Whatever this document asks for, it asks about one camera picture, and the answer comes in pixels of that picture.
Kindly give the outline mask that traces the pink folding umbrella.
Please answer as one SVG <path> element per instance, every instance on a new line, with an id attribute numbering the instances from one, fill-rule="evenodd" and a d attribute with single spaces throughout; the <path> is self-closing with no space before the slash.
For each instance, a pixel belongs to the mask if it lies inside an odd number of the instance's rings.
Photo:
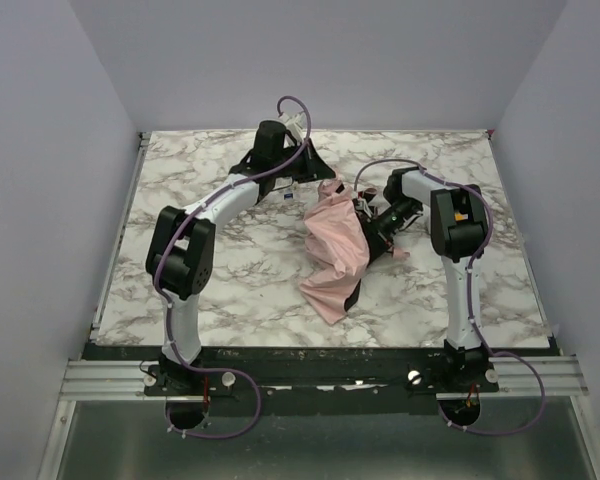
<path id="1" fill-rule="evenodd" d="M 318 202 L 304 215 L 305 251 L 319 270 L 302 280 L 304 299 L 329 325 L 357 302 L 357 288 L 371 262 L 371 251 L 356 216 L 353 190 L 340 179 L 318 185 Z"/>

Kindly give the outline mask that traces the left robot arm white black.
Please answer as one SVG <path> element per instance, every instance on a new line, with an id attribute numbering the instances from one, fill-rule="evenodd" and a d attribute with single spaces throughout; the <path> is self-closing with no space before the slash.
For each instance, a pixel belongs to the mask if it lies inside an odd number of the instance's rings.
<path id="1" fill-rule="evenodd" d="M 305 116 L 281 114 L 259 124 L 253 146 L 218 188 L 185 208 L 160 211 L 145 269 L 163 303 L 168 360 L 190 365 L 201 353 L 198 304 L 211 278 L 217 234 L 260 203 L 279 178 L 306 183 L 334 176 L 310 140 Z"/>

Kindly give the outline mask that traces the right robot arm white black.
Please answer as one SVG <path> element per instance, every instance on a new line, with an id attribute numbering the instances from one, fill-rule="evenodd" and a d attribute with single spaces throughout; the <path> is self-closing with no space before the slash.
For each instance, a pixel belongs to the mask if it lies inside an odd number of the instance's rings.
<path id="1" fill-rule="evenodd" d="M 479 278 L 493 220 L 480 188 L 442 180 L 412 165 L 391 173 L 382 196 L 388 203 L 382 212 L 371 208 L 371 190 L 353 198 L 369 261 L 387 254 L 398 231 L 428 212 L 431 245 L 442 261 L 447 287 L 447 368 L 461 371 L 486 364 L 489 349 L 481 332 Z"/>

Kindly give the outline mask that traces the clear plastic organizer box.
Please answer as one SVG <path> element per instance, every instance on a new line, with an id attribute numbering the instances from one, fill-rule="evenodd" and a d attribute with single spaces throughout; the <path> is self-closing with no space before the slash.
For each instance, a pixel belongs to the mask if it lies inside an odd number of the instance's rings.
<path id="1" fill-rule="evenodd" d="M 278 187 L 276 191 L 284 201 L 294 201 L 300 198 L 299 187 L 296 183 Z"/>

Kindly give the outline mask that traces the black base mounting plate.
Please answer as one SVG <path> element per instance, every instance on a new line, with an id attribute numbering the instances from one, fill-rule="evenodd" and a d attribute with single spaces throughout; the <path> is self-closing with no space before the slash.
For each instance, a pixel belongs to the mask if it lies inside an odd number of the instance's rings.
<path id="1" fill-rule="evenodd" d="M 438 397 L 475 400 L 499 390 L 484 354 L 454 357 L 442 348 L 205 347 L 192 370 L 157 347 L 88 344 L 83 357 L 136 361 L 140 398 L 214 416 L 434 415 Z"/>

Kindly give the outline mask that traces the aluminium frame rail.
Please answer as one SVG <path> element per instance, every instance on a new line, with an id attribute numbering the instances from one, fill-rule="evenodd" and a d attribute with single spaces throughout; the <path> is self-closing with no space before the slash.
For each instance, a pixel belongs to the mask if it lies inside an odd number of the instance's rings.
<path id="1" fill-rule="evenodd" d="M 38 479 L 58 479 L 77 404 L 142 399 L 139 361 L 69 361 L 62 379 Z"/>

